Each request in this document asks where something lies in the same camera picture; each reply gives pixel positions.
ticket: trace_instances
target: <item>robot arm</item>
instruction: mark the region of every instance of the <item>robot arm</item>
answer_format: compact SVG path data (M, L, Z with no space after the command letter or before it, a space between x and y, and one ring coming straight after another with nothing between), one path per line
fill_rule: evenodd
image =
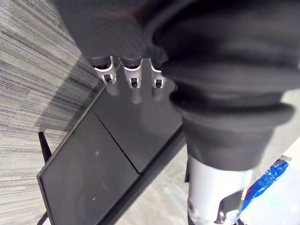
M293 107L280 100L285 91L300 87L300 3L54 4L101 76L113 55L128 71L138 68L141 58L151 58L154 71L175 81L178 89L170 100L182 115L190 156L189 223L234 224L243 190L274 128L293 115ZM131 74L129 86L138 87Z

